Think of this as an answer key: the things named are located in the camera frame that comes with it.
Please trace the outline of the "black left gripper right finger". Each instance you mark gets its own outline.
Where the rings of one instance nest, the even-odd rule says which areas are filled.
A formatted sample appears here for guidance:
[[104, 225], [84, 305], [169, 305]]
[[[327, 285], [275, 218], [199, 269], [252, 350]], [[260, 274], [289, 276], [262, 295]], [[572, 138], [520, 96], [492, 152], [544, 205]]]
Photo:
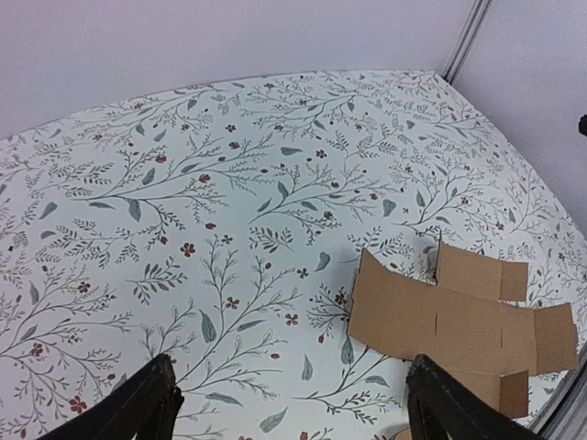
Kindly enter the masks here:
[[418, 354], [406, 378], [410, 435], [415, 440], [540, 440], [492, 409], [431, 357]]

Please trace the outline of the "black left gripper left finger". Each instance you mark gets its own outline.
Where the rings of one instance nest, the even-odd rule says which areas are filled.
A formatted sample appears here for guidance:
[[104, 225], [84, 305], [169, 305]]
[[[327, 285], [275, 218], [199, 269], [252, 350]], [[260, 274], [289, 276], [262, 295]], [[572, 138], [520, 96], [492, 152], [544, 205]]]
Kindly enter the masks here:
[[183, 403], [171, 357], [159, 354], [91, 410], [43, 438], [171, 439]]

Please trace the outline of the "brown cardboard box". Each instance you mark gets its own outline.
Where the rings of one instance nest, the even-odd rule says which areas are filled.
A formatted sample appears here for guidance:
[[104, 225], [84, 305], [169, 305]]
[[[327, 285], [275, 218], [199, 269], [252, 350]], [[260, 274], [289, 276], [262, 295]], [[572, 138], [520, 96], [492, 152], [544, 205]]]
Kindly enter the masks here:
[[511, 419], [528, 415], [530, 377], [577, 367], [570, 305], [522, 304], [527, 263], [440, 244], [436, 280], [429, 284], [386, 269], [364, 250], [349, 336], [392, 358], [429, 356]]

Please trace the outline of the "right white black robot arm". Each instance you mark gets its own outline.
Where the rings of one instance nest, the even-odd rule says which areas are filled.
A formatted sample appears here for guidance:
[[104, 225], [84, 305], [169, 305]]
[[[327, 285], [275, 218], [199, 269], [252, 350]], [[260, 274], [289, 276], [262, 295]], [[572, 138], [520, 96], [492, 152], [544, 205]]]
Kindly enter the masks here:
[[587, 137], [587, 115], [583, 115], [578, 123], [579, 133]]

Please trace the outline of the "floral patterned table mat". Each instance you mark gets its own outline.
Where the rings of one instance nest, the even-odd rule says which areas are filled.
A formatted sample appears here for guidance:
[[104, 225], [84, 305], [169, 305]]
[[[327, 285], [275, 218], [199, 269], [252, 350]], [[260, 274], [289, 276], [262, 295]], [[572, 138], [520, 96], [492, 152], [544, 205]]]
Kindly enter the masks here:
[[373, 439], [406, 362], [350, 339], [367, 248], [430, 281], [437, 241], [529, 265], [586, 333], [586, 239], [439, 75], [194, 85], [1, 142], [1, 436], [35, 439], [172, 359], [178, 439]]

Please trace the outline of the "aluminium front rail frame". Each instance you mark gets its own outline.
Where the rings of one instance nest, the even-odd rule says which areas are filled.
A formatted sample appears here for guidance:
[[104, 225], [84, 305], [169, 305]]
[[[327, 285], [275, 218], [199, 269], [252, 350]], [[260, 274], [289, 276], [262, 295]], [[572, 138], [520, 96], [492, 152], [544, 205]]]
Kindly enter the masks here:
[[586, 344], [579, 352], [579, 364], [570, 370], [552, 398], [528, 428], [545, 439], [586, 438]]

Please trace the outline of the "right aluminium frame post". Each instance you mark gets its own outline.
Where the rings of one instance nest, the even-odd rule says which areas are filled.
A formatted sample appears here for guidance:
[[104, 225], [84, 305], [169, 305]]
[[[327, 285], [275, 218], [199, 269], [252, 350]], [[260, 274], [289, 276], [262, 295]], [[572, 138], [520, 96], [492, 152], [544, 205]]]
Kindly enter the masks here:
[[456, 44], [442, 71], [441, 76], [445, 82], [453, 84], [459, 76], [492, 4], [493, 0], [473, 1]]

